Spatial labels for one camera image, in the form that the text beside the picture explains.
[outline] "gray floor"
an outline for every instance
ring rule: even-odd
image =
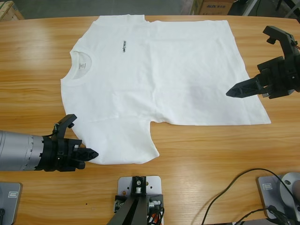
[[[188,15],[193,0],[14,0],[25,19],[91,15]],[[290,8],[278,0],[261,0],[258,16],[284,17]],[[250,15],[255,15],[256,6]],[[229,14],[242,15],[246,5],[236,2]]]

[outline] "cardboard box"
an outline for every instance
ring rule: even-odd
[[[13,1],[0,2],[0,22],[23,19],[24,17]]]
[[[194,0],[191,15],[227,15],[234,0]]]

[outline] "table surface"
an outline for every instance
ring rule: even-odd
[[[60,79],[71,66],[69,51],[97,17],[0,23],[0,130],[47,135],[64,115]],[[266,25],[300,39],[296,20],[241,16],[147,16],[147,20],[228,20],[250,77],[257,64],[281,56]],[[113,216],[119,177],[158,175],[165,224],[197,225],[207,202],[240,172],[262,167],[278,174],[300,172],[300,94],[261,98],[272,121],[253,126],[175,126],[152,123],[160,157],[143,165],[95,165],[76,172],[0,172],[0,181],[23,184],[17,225],[98,225]],[[67,138],[75,138],[71,130]],[[241,177],[211,208],[206,223],[230,222],[262,207],[256,179]],[[264,218],[262,212],[249,217]]]

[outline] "black cable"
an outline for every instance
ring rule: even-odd
[[[163,217],[164,217],[164,214],[165,214],[164,207],[160,207],[160,211],[162,211],[162,213],[160,214],[160,219],[157,221],[156,225],[161,225],[161,221],[163,220]]]
[[[0,209],[0,225],[3,224],[3,218],[4,218],[5,210]]]
[[[286,214],[278,211],[276,209],[276,207],[274,206],[269,206],[265,209],[258,209],[258,210],[254,210],[254,211],[251,211],[250,213],[244,215],[238,222],[236,222],[236,225],[238,225],[240,223],[240,225],[243,225],[245,221],[243,221],[245,218],[247,218],[248,216],[250,216],[252,213],[255,213],[255,212],[260,212],[260,211],[264,211],[264,210],[268,210],[270,213],[272,213],[276,218],[277,218],[277,222],[276,224],[279,224],[279,225],[288,225],[290,224],[289,222],[289,219],[287,217]]]
[[[272,173],[280,182],[281,182],[281,184],[286,188],[286,190],[288,191],[288,193],[292,196],[292,198],[293,198],[293,200],[297,203],[297,204],[299,204],[299,201],[294,197],[294,195],[291,193],[291,191],[288,189],[288,187],[284,184],[284,182],[275,174],[275,173],[273,173],[271,170],[267,170],[267,169],[262,169],[262,168],[254,168],[254,169],[250,169],[250,170],[246,170],[246,171],[244,171],[244,172],[242,172],[242,173],[240,173],[239,175],[237,175],[234,179],[233,179],[233,181],[231,181],[231,183],[220,193],[220,194],[218,194],[217,195],[217,197],[215,197],[211,202],[210,202],[210,204],[208,205],[208,207],[207,207],[207,210],[206,210],[206,212],[205,212],[205,214],[204,214],[204,218],[203,218],[203,221],[202,221],[202,223],[201,223],[201,225],[204,225],[204,222],[205,222],[205,219],[206,219],[206,217],[207,217],[207,214],[208,214],[208,212],[209,212],[209,210],[210,210],[210,208],[211,208],[211,206],[213,205],[213,203],[219,198],[219,197],[221,197],[233,184],[234,184],[234,182],[240,177],[240,176],[242,176],[242,175],[244,175],[244,174],[246,174],[246,173],[248,173],[248,172],[250,172],[250,171],[254,171],[254,170],[264,170],[264,171],[267,171],[267,172],[269,172],[269,173]]]
[[[259,5],[261,4],[261,1],[262,1],[262,0],[259,0],[259,2],[258,2],[258,4],[257,4],[256,11],[255,11],[255,16],[257,16],[257,10],[258,10],[258,8],[259,8]]]
[[[164,213],[165,213],[165,209],[164,207],[159,207],[158,209],[154,209],[152,210],[152,212],[150,213],[150,215],[148,216],[148,219],[147,219],[147,224],[148,225],[161,225],[161,221],[163,219],[163,216],[164,216]]]
[[[50,134],[50,135],[44,135],[43,137],[51,137],[51,136],[55,135],[56,133],[57,133],[57,131],[53,132],[53,133]]]
[[[255,212],[260,212],[260,211],[265,211],[265,210],[268,210],[269,208],[264,208],[264,209],[257,209],[257,210],[254,210],[254,211],[251,211],[249,213],[247,213],[246,215],[244,215],[238,222],[235,223],[235,225],[238,225],[240,222],[242,222],[245,218],[247,218],[248,216],[250,216],[252,213],[255,213]]]

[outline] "t-shirt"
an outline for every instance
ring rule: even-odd
[[[150,122],[176,125],[270,123],[257,96],[226,92],[249,79],[227,21],[148,22],[101,16],[70,52],[61,80],[74,133],[97,164],[145,163],[159,156]]]

